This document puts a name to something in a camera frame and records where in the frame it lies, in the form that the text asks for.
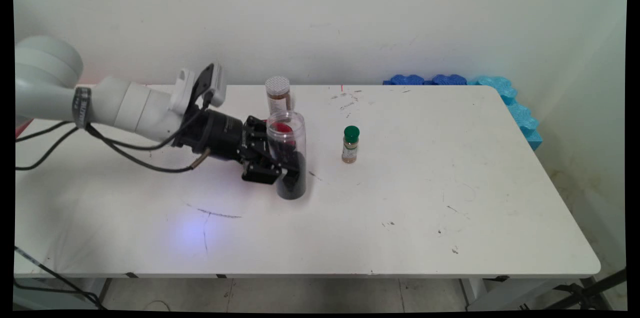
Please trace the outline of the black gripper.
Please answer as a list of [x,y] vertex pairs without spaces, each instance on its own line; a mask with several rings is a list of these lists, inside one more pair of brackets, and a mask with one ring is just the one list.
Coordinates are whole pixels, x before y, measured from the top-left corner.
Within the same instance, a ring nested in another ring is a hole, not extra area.
[[266,120],[250,115],[243,122],[219,111],[188,108],[180,128],[174,147],[199,155],[208,150],[216,159],[242,163],[243,181],[272,185],[282,179],[295,185],[300,179],[297,143],[269,139]]

